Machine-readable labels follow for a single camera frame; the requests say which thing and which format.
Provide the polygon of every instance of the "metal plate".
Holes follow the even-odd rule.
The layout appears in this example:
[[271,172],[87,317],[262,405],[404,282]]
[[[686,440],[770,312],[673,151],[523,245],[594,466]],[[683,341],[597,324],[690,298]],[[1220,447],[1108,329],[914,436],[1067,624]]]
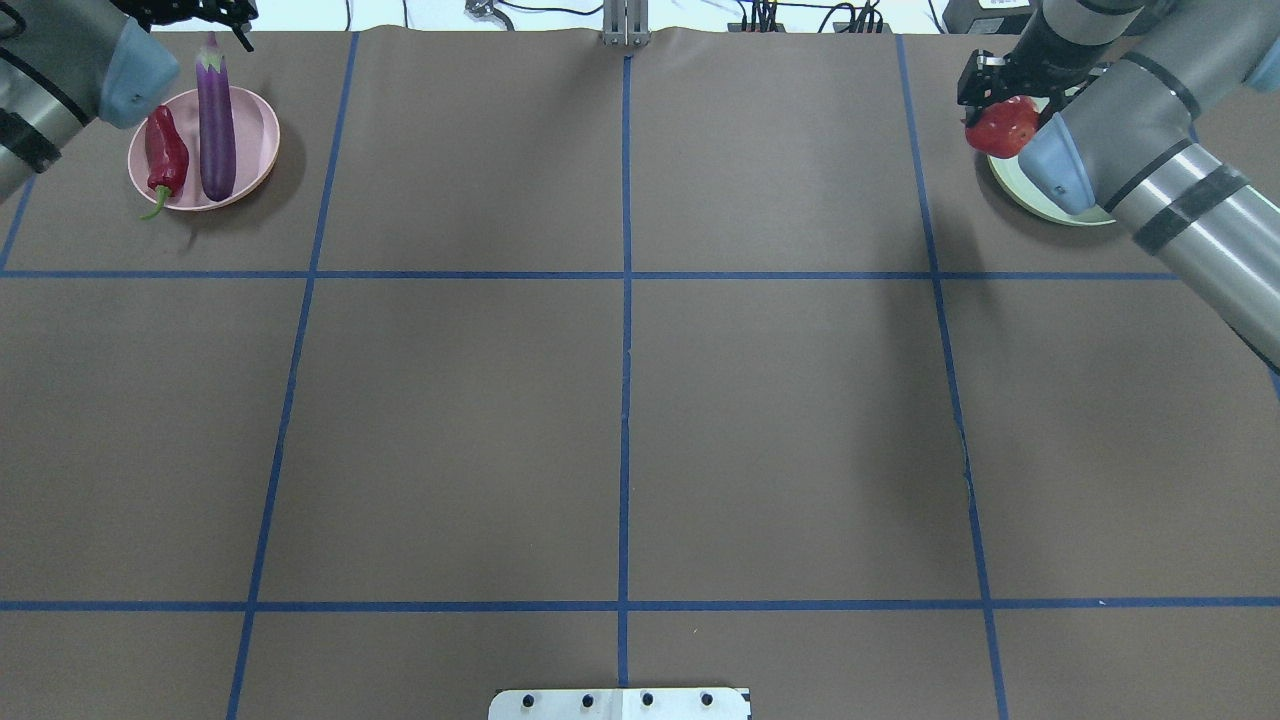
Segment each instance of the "metal plate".
[[750,720],[751,693],[735,688],[503,691],[489,720]]

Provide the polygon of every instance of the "metal bracket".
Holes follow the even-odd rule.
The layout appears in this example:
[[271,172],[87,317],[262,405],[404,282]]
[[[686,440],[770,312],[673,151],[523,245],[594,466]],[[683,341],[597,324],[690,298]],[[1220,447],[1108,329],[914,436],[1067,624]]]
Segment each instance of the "metal bracket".
[[649,45],[649,0],[604,0],[605,45]]
[[739,688],[504,691],[489,720],[751,720],[751,694]]

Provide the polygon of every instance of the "light green plate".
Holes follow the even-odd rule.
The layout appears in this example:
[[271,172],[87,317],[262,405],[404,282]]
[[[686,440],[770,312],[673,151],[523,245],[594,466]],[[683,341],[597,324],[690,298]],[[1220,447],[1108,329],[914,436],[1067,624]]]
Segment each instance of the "light green plate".
[[1106,210],[1097,205],[1079,215],[1068,215],[1061,208],[1053,205],[1053,201],[1023,173],[1016,156],[1001,160],[988,155],[987,160],[991,163],[991,172],[996,173],[996,182],[1000,183],[1000,187],[1033,215],[1074,227],[1106,225],[1115,222]]

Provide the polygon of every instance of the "robotic arm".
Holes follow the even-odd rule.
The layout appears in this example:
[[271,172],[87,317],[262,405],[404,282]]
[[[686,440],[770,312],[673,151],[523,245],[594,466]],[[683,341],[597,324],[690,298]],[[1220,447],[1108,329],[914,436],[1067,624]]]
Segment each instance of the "robotic arm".
[[1143,5],[1044,0],[1012,53],[970,56],[957,101],[974,124],[1014,95],[1050,97],[1047,122],[1019,154],[1032,182],[1068,213],[1111,213],[1275,369],[1280,209],[1189,135],[1236,86],[1280,88],[1280,0],[1181,0],[1096,73]]
[[119,128],[146,118],[178,76],[147,31],[189,18],[230,27],[252,50],[252,0],[0,1],[0,201],[93,118]]

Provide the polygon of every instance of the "green pepper stem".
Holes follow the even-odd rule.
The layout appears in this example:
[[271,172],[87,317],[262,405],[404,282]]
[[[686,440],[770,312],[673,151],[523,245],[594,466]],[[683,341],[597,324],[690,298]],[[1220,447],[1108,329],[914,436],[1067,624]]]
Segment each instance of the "green pepper stem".
[[169,201],[169,196],[172,196],[172,195],[173,195],[173,191],[169,190],[169,186],[166,186],[166,184],[157,184],[156,186],[156,208],[155,208],[155,210],[151,210],[150,213],[147,213],[146,215],[142,215],[138,219],[140,220],[150,220],[151,218],[155,218],[156,215],[159,215],[160,210],[164,210],[164,204]]

